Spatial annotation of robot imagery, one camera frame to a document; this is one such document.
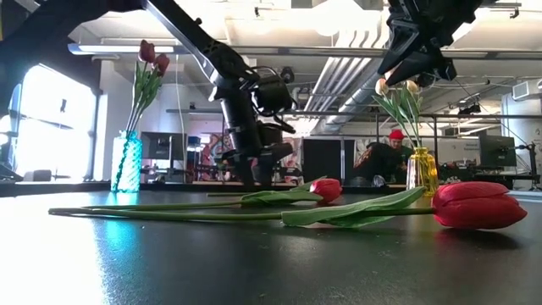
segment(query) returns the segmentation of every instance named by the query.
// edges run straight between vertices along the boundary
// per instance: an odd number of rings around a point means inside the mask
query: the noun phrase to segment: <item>computer monitor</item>
[[[144,131],[141,133],[143,158],[154,160],[184,160],[183,139],[186,141],[186,136],[183,136],[183,134]]]
[[[516,144],[513,137],[480,135],[478,143],[481,166],[487,168],[517,166]]]

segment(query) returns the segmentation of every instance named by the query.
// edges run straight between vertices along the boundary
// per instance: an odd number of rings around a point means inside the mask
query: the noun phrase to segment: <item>tulip stem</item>
[[[125,210],[125,211],[174,211],[188,208],[218,208],[242,204],[242,201],[234,202],[206,202],[206,203],[177,203],[177,204],[123,204],[123,205],[102,205],[88,206],[82,208],[88,209],[107,209],[107,210]]]
[[[114,210],[108,208],[50,208],[51,215],[59,216],[77,216],[77,215],[97,215],[114,216],[128,219],[139,220],[161,220],[161,221],[187,221],[187,220],[206,220],[206,221],[254,221],[254,220],[281,220],[281,213],[255,213],[255,214],[210,214],[210,213],[165,213],[165,212],[143,212]],[[396,210],[364,211],[358,216],[364,217],[383,217],[383,216],[406,216],[406,215],[424,215],[433,214],[433,208],[404,208]]]
[[[208,193],[207,197],[241,197],[241,196],[245,196],[245,195],[248,195],[248,194],[252,194],[252,193],[249,193],[249,192]]]
[[[111,209],[89,208],[50,208],[49,213],[59,216],[97,215],[115,216],[128,219],[162,220],[162,221],[186,221],[186,220],[211,220],[211,221],[253,221],[253,220],[281,220],[281,213],[255,213],[255,214],[210,214],[210,213],[165,213],[165,212],[140,212],[119,211]]]

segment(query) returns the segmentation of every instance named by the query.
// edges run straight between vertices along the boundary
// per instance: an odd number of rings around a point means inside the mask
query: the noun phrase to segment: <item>vase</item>
[[[137,132],[121,131],[113,140],[113,161],[111,164],[111,191],[138,192],[141,182],[141,157],[143,144]]]
[[[408,159],[406,177],[407,190],[424,186],[426,191],[423,195],[434,196],[439,187],[439,177],[434,157],[429,154],[426,147],[414,148],[414,154]]]

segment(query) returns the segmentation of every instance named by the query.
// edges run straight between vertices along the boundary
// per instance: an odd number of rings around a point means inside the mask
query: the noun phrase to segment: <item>window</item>
[[[91,173],[96,96],[91,88],[37,65],[23,80],[16,172],[50,169],[53,178]]]

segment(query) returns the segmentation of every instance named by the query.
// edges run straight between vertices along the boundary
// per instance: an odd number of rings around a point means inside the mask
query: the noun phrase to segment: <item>green leaf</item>
[[[393,217],[366,217],[363,215],[363,212],[406,208],[418,200],[424,192],[425,188],[421,186],[394,195],[369,199],[345,206],[286,211],[282,212],[282,221],[285,225],[290,226],[323,223],[343,228],[359,228]]]
[[[321,179],[326,179],[326,178],[328,178],[328,176],[322,176],[322,177],[320,177],[320,178],[318,178],[316,180],[309,181],[309,182],[304,183],[304,184],[302,184],[300,186],[292,187],[290,189],[290,191],[309,191],[311,189],[312,183],[314,183],[315,181],[321,180]]]
[[[301,201],[317,202],[322,199],[321,196],[310,191],[260,191],[243,196],[241,206],[278,206]]]

